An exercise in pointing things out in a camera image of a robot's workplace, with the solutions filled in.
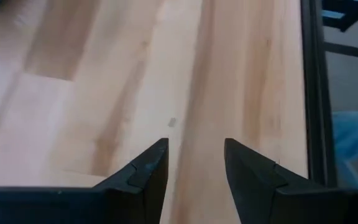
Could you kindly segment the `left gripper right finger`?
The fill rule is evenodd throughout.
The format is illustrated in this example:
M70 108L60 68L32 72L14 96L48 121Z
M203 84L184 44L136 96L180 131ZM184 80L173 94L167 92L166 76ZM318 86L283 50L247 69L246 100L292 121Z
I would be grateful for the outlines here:
M318 185L232 138L224 160L241 223L358 223L358 189Z

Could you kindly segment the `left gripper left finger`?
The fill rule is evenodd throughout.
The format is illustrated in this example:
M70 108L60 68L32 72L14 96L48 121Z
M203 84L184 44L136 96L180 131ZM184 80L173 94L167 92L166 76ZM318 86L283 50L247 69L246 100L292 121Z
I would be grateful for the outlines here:
M94 187L0 187L0 223L159 223L168 160L161 138Z

